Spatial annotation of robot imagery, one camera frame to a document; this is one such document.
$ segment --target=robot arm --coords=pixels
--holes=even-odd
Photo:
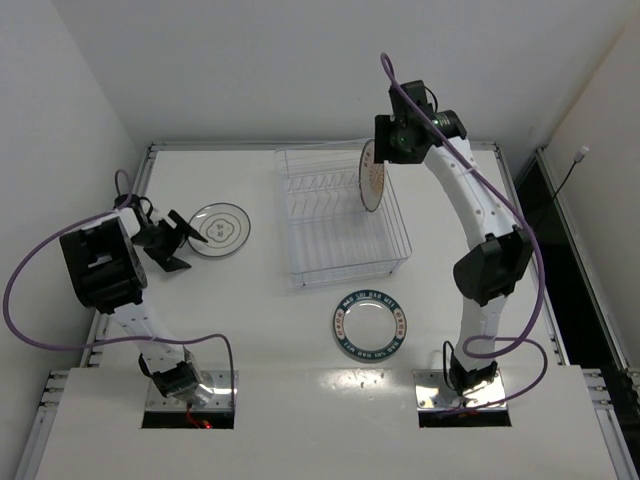
[[[467,132],[452,112],[434,112],[424,83],[401,86],[432,119],[471,165],[475,161]],[[465,341],[476,335],[495,338],[507,296],[515,289],[531,258],[532,248],[511,212],[500,205],[465,167],[449,153],[393,88],[389,91],[394,116],[376,117],[375,161],[422,163],[436,176],[451,201],[467,238],[469,253],[453,268],[464,296],[460,337],[454,349],[450,380],[458,394],[492,379],[493,359],[475,359],[463,351]],[[478,342],[478,353],[492,353],[495,342]]]
[[[95,307],[122,326],[130,336],[173,339],[145,300],[147,278],[134,243],[145,246],[165,270],[188,268],[173,257],[187,236],[204,240],[175,212],[166,220],[152,220],[134,197],[131,206],[60,237],[60,245],[74,291],[86,307]],[[160,393],[194,406],[203,406],[213,395],[191,353],[179,345],[137,341],[139,365]]]

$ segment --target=table surface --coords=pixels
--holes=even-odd
[[[481,170],[504,191],[493,151]],[[147,298],[179,337],[229,336],[239,372],[233,430],[143,430],[148,381],[133,345],[106,348],[100,368],[72,371],[39,469],[40,479],[84,478],[615,478],[578,367],[551,362],[544,381],[509,404],[512,427],[420,429],[411,372],[441,367],[455,343],[462,299],[452,266],[466,251],[453,207],[422,165],[389,173],[413,246],[393,275],[293,289],[273,152],[161,151],[146,195],[189,218],[235,203],[252,221],[236,254],[166,274],[143,258]],[[339,351],[331,315],[347,294],[377,289],[407,316],[402,348],[375,368]],[[517,335],[535,300],[527,274],[505,308],[500,334]],[[112,325],[109,335],[122,334]],[[554,358],[541,318],[531,338]],[[227,368],[222,342],[190,348],[202,367]],[[541,359],[523,346],[499,360],[507,392],[527,385]]]

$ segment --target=wall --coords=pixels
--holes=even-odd
[[[563,189],[562,198],[630,362],[640,366],[640,15],[624,31],[547,149],[558,185],[575,152],[589,155]]]
[[[637,0],[53,3],[141,144],[369,136],[387,51],[517,171]]]
[[[48,0],[5,0],[0,15],[0,285],[46,235],[108,207],[116,167],[142,154],[125,132]],[[57,243],[19,281],[11,311],[50,342],[80,342],[88,311],[75,300]],[[50,369],[78,355],[23,345],[0,327],[0,478],[12,478]]]

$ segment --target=white wire dish rack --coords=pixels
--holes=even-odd
[[[388,172],[378,209],[369,213],[362,204],[358,169],[365,142],[275,152],[296,286],[389,274],[411,256]]]

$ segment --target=plate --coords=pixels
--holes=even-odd
[[[232,203],[214,203],[198,210],[189,220],[207,243],[189,238],[189,245],[207,257],[230,255],[245,244],[251,233],[247,212]]]
[[[374,162],[374,141],[364,144],[360,154],[360,198],[367,212],[375,212],[384,193],[384,163]]]
[[[407,334],[404,311],[377,290],[359,290],[342,299],[333,314],[333,334],[350,357],[381,362],[396,353]]]

